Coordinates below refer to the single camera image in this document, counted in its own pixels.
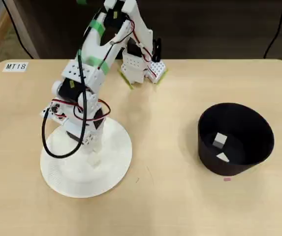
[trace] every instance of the white cube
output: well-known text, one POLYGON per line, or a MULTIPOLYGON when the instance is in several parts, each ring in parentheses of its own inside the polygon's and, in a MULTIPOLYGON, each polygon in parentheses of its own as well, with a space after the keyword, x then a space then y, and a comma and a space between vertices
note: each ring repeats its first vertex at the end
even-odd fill
POLYGON ((222 149, 223 146, 225 145, 226 139, 227 139, 226 135, 223 135, 221 133, 217 133, 216 137, 214 139, 214 142, 213 142, 213 146, 216 146, 217 148, 222 149))

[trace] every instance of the dark background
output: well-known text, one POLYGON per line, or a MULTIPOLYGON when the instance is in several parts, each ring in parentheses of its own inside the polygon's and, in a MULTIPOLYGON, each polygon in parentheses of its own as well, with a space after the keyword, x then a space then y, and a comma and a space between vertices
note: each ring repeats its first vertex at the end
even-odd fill
MULTIPOLYGON (((261 59, 276 33, 282 0, 138 0, 162 38, 164 59, 261 59)), ((103 0, 15 0, 43 59, 73 58, 103 0)), ((282 28, 267 58, 282 59, 282 28)))

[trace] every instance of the black cable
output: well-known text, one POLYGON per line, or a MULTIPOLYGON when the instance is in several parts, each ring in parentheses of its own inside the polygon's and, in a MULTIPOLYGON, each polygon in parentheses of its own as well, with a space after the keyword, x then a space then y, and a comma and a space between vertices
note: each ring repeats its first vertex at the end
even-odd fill
POLYGON ((8 15, 9 15, 9 18, 10 18, 11 21, 12 21, 12 24, 13 24, 13 27, 14 27, 14 29, 15 29, 15 32, 16 32, 16 35, 17 35, 17 38, 18 38, 19 43, 21 44, 21 46, 22 46, 22 48, 24 49, 24 51, 28 54, 28 56, 30 56, 30 58, 33 59, 32 55, 28 52, 28 50, 25 48, 25 46, 24 46, 23 43, 22 43, 22 40, 21 40, 21 38, 20 38, 20 36, 19 36, 19 34, 18 34, 18 30, 17 30, 16 25, 15 25, 15 23, 14 23, 13 17, 12 17, 12 15, 11 15, 11 13, 9 12, 9 9, 8 9, 8 7, 7 7, 6 3, 5 3, 5 1, 2 0, 2 2, 3 2, 4 7, 5 7, 5 9, 6 9, 8 15))
POLYGON ((47 146, 46 143, 46 137, 45 137, 45 126, 46 126, 46 121, 48 118, 48 114, 49 114, 49 109, 48 108, 46 110, 46 113, 44 114, 44 118, 43 118, 43 122, 42 122, 42 127, 41 127, 41 138, 42 138, 42 144, 43 147, 45 149, 45 151, 54 158, 58 158, 58 159, 62 159, 62 158, 66 158, 69 157, 71 155, 73 155, 74 153, 76 153, 78 151, 78 149, 81 147, 83 139, 84 139, 84 135, 85 135, 85 129, 86 129, 86 120, 87 120, 87 103, 86 103, 86 85, 85 85, 85 79, 84 79, 84 73, 83 73, 83 65, 82 65, 82 53, 81 53, 81 49, 79 50, 79 53, 77 55, 77 59, 78 59, 78 66, 79 66, 79 71, 80 71, 80 77, 81 77, 81 85, 82 85, 82 90, 83 90, 83 106, 84 106, 84 114, 83 114, 83 122, 82 122, 82 130, 81 130, 81 136, 80 136, 80 140, 78 141, 77 146, 69 153, 64 154, 64 155, 55 155, 53 154, 47 146))
POLYGON ((266 59, 267 54, 268 54, 268 52, 269 52, 270 48, 272 47, 272 45, 273 45, 274 41, 277 39, 277 37, 278 37, 278 36, 279 36, 279 34, 280 34, 281 25, 282 25, 282 13, 281 13, 280 21, 279 21, 278 30, 277 30, 277 32, 276 32, 276 34, 275 34, 274 38, 272 39, 271 43, 269 44, 269 46, 268 46, 267 50, 266 50, 266 51, 265 51, 265 53, 264 53, 264 56, 263 56, 263 58, 264 58, 264 59, 266 59))

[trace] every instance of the black wire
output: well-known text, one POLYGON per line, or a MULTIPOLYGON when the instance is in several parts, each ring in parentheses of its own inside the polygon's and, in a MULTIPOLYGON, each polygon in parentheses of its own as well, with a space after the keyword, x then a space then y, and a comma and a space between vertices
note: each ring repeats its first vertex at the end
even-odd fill
POLYGON ((101 66, 102 66, 102 65, 104 64, 104 62, 106 61, 106 59, 107 59, 107 57, 108 57, 108 55, 109 55, 109 53, 110 53, 112 47, 113 47, 115 44, 122 43, 127 37, 129 37, 129 36, 134 32, 135 23, 129 18, 129 16, 127 16, 127 19, 128 19, 130 22, 133 23, 133 29, 132 29, 132 31, 131 31, 129 34, 127 34, 123 39, 121 39, 120 41, 114 42, 114 43, 111 45, 111 47, 109 48, 108 52, 106 53, 104 59, 103 59, 103 60, 101 61, 101 63, 99 64, 98 70, 101 68, 101 66))
POLYGON ((12 21, 12 24, 13 24, 13 27, 14 27, 14 29, 15 29, 15 32, 16 32, 16 35, 17 35, 17 38, 18 38, 19 43, 21 44, 21 46, 22 46, 22 48, 24 49, 24 51, 28 54, 28 56, 30 56, 30 58, 33 59, 32 55, 28 52, 28 50, 25 48, 25 46, 23 45, 23 43, 22 43, 22 41, 21 41, 21 38, 20 38, 20 36, 19 36, 19 34, 18 34, 18 30, 17 30, 16 25, 15 25, 15 23, 14 23, 13 17, 12 17, 12 15, 11 15, 11 13, 9 12, 9 9, 8 9, 8 7, 7 7, 6 3, 5 3, 5 1, 2 0, 2 2, 3 2, 4 7, 5 7, 5 9, 6 9, 8 15, 9 15, 9 18, 10 18, 11 21, 12 21))
POLYGON ((278 35, 280 34, 281 25, 282 25, 282 13, 281 13, 280 21, 279 21, 278 30, 277 30, 277 32, 276 32, 274 38, 272 39, 271 43, 269 44, 267 50, 266 50, 265 53, 264 53, 264 56, 263 56, 264 59, 266 59, 270 48, 272 47, 274 41, 277 39, 278 35))
POLYGON ((82 65, 82 58, 81 58, 81 53, 79 52, 77 55, 77 59, 78 59, 78 66, 79 66, 79 71, 80 71, 80 77, 81 77, 81 85, 82 85, 82 90, 83 90, 83 106, 84 106, 84 114, 83 114, 83 122, 82 122, 82 130, 81 130, 81 136, 80 136, 80 140, 78 141, 77 146, 69 153, 64 154, 64 155, 55 155, 53 154, 47 146, 46 143, 46 137, 45 137, 45 126, 46 126, 46 121, 48 118, 48 114, 49 114, 49 108, 47 109, 44 118, 43 118, 43 122, 42 122, 42 127, 41 127, 41 138, 42 138, 42 144, 43 147, 45 149, 45 151, 54 158, 58 158, 58 159, 62 159, 62 158, 66 158, 69 157, 71 155, 73 155, 74 153, 76 153, 78 151, 78 149, 81 147, 83 139, 84 139, 84 135, 85 135, 85 129, 86 129, 86 120, 87 120, 87 98, 86 98, 86 85, 85 85, 85 79, 84 79, 84 73, 83 73, 83 65, 82 65))

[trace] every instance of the floor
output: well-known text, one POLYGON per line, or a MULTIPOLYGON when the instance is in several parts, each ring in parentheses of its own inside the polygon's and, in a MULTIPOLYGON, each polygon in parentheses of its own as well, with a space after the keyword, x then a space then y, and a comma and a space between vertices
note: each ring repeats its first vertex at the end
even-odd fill
POLYGON ((11 26, 0 45, 0 62, 7 59, 29 59, 21 47, 14 27, 11 26))

